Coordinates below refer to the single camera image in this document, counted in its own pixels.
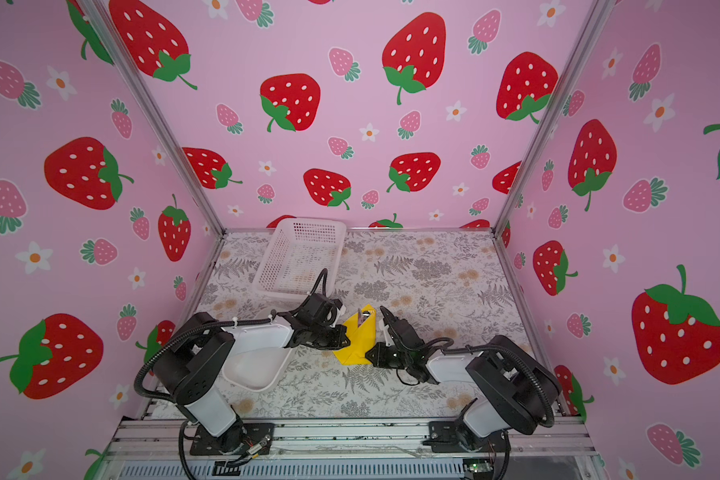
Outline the yellow paper napkin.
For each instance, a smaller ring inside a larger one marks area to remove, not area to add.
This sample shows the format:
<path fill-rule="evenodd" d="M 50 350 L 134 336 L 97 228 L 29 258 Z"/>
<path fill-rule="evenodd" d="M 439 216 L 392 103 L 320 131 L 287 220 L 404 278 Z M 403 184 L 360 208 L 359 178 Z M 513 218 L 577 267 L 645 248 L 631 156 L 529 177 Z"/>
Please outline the yellow paper napkin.
<path fill-rule="evenodd" d="M 359 315 L 365 316 L 365 322 L 360 328 L 357 327 Z M 338 362 L 344 366 L 371 365 L 371 361 L 366 358 L 366 354 L 372 350 L 377 343 L 375 308 L 370 304 L 366 305 L 346 320 L 343 326 L 346 328 L 346 336 L 350 344 L 347 347 L 334 351 Z"/>

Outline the white plastic perforated basket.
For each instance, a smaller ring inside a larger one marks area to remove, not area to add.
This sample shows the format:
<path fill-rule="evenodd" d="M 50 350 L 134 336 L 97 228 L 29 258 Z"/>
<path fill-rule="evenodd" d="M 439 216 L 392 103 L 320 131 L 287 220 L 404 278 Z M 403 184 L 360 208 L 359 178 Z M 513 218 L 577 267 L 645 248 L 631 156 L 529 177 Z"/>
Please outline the white plastic perforated basket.
<path fill-rule="evenodd" d="M 252 281 L 253 292 L 282 301 L 301 301 L 313 286 L 332 294 L 346 233 L 338 221 L 280 221 Z"/>

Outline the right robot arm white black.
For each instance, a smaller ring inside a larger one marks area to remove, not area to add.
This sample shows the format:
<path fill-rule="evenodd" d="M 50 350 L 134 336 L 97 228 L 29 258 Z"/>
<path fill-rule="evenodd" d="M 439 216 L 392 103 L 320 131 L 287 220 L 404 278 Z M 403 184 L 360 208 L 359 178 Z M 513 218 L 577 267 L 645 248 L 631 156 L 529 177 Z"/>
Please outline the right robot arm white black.
<path fill-rule="evenodd" d="M 454 340 L 425 341 L 408 320 L 382 306 L 384 340 L 366 353 L 377 368 L 402 372 L 415 386 L 465 383 L 480 397 L 470 401 L 457 424 L 468 439 L 500 430 L 531 435 L 555 423 L 554 402 L 562 393 L 555 375 L 504 335 L 488 343 L 455 348 Z"/>

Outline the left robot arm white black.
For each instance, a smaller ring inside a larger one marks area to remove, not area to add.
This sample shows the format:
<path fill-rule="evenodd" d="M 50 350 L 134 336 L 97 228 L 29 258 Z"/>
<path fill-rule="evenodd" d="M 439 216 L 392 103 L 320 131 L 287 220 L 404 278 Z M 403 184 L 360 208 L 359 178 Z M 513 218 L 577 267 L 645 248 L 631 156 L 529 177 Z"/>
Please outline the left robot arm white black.
<path fill-rule="evenodd" d="M 218 321 L 210 314 L 193 315 L 144 365 L 134 385 L 153 372 L 166 389 L 143 396 L 176 405 L 186 419 L 213 439 L 242 434 L 244 424 L 215 382 L 228 360 L 267 350 L 304 346 L 338 351 L 350 345 L 339 323 L 343 302 L 312 293 L 292 310 L 273 310 L 260 319 Z"/>

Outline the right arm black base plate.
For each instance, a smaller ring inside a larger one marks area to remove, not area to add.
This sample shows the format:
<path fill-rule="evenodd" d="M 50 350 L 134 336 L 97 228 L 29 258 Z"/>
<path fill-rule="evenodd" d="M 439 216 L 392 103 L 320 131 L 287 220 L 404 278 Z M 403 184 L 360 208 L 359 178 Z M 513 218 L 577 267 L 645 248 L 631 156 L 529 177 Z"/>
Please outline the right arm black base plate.
<path fill-rule="evenodd" d="M 422 444 L 435 453 L 505 453 L 511 450 L 505 431 L 479 437 L 456 420 L 431 421 L 428 436 Z"/>

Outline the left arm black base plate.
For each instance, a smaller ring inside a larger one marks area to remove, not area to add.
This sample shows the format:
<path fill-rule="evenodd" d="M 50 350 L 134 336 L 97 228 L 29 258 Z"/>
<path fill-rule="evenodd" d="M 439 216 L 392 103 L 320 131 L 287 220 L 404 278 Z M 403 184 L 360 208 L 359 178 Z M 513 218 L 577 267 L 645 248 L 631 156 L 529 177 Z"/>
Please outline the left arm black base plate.
<path fill-rule="evenodd" d="M 265 422 L 232 425 L 218 437 L 202 425 L 193 435 L 190 454 L 193 456 L 256 456 L 267 455 L 274 437 L 275 424 Z"/>

